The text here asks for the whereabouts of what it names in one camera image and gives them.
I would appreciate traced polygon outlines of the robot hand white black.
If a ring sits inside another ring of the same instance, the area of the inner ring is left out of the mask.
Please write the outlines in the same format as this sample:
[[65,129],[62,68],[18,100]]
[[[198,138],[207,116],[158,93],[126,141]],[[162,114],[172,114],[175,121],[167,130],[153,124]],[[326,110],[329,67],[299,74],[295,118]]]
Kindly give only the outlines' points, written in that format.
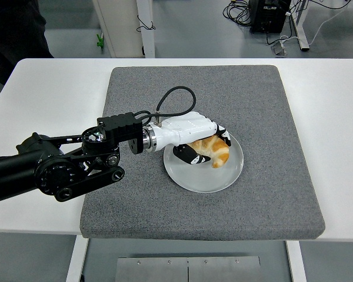
[[213,168],[222,167],[229,159],[231,138],[226,128],[197,112],[167,118],[160,126],[151,122],[146,132],[149,152],[171,145],[173,154],[183,162],[195,165],[211,161]]

